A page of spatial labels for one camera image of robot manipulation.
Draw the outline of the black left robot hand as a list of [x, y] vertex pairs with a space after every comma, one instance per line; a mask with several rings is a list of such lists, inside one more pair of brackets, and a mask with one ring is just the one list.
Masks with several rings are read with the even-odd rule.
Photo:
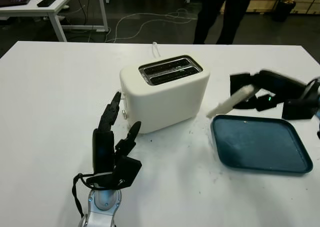
[[135, 139], [140, 131], [141, 122], [135, 122], [126, 138], [115, 144], [112, 126], [120, 110], [121, 92], [116, 92], [100, 117], [98, 127], [92, 135], [92, 163], [95, 174], [112, 172], [121, 157], [126, 157], [136, 146]]

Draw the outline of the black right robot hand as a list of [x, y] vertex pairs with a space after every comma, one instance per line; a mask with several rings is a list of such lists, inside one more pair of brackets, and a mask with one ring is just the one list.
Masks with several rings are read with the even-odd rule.
[[251, 75], [249, 72], [232, 74], [230, 76], [230, 93], [234, 94], [240, 88], [253, 85], [258, 90], [266, 90], [273, 95], [253, 95], [248, 100], [234, 106], [238, 110], [255, 109], [258, 112], [275, 108], [286, 100], [298, 99], [307, 85], [299, 80], [278, 74], [270, 70], [261, 70]]

